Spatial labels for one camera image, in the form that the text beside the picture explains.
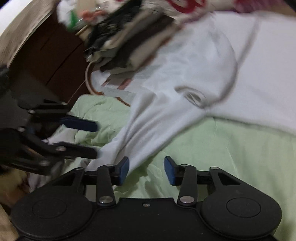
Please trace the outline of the white t-shirt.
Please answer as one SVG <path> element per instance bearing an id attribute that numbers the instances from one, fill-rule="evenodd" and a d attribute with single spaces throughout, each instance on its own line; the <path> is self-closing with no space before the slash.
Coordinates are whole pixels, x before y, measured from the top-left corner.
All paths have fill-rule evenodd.
<path id="1" fill-rule="evenodd" d="M 87 170 L 128 157 L 133 171 L 184 129 L 212 116 L 295 134 L 295 17 L 213 13 L 163 48 L 126 125 Z"/>

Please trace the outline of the panda cartoon blanket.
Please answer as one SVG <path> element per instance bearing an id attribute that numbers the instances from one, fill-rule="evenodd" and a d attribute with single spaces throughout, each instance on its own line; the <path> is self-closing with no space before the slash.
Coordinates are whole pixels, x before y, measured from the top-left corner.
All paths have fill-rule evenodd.
<path id="1" fill-rule="evenodd" d="M 85 84 L 92 95 L 113 97 L 126 106 L 130 106 L 135 93 L 126 90 L 132 83 L 132 78 L 112 77 L 102 73 L 99 66 L 89 63 L 85 71 Z"/>

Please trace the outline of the light green bed sheet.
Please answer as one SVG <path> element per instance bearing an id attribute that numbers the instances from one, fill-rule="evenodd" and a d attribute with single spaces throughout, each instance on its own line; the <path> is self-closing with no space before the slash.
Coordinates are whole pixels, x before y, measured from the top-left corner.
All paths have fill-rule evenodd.
<path id="1" fill-rule="evenodd" d="M 82 95 L 73 115 L 98 121 L 96 133 L 74 132 L 75 143 L 102 148 L 126 124 L 130 108 L 112 97 Z M 164 158 L 207 171 L 216 166 L 259 189 L 278 202 L 282 220 L 275 236 L 295 240 L 295 136 L 263 126 L 206 118 L 174 137 L 114 188 L 119 198 L 178 197 L 179 188 L 169 184 Z"/>

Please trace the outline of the folded black garment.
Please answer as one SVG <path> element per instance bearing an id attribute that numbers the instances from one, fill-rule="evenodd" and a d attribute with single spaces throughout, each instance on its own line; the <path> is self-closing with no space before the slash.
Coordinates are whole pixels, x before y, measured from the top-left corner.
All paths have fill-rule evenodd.
<path id="1" fill-rule="evenodd" d="M 121 31 L 125 24 L 131 22 L 140 12 L 142 1 L 127 1 L 119 9 L 109 14 L 107 18 L 95 25 L 88 35 L 84 55 L 87 62 L 91 62 L 94 54 L 104 43 Z"/>

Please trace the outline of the bedside clutter items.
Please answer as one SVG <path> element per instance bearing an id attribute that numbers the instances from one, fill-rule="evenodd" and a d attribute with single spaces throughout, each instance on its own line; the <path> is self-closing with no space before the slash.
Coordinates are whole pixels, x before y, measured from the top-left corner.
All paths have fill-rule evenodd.
<path id="1" fill-rule="evenodd" d="M 97 24 L 104 18 L 106 12 L 99 6 L 78 12 L 78 1 L 60 1 L 56 8 L 58 23 L 62 24 L 69 32 L 80 35 L 90 26 Z"/>

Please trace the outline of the folded dark brown garment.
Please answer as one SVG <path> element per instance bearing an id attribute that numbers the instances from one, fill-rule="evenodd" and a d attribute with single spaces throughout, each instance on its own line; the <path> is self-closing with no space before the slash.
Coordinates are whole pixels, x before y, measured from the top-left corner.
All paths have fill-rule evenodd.
<path id="1" fill-rule="evenodd" d="M 178 29 L 175 20 L 163 15 L 144 30 L 127 40 L 110 61 L 100 67 L 112 75 L 135 71 L 153 55 L 161 44 Z"/>

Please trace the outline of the white quilt red bears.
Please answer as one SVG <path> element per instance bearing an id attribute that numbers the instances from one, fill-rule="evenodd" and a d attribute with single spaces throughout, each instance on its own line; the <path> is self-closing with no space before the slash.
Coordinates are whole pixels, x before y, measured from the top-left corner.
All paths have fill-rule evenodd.
<path id="1" fill-rule="evenodd" d="M 294 16 L 295 1 L 141 1 L 140 11 L 141 16 L 149 19 L 167 15 L 179 23 L 194 21 L 213 11 L 271 11 Z"/>

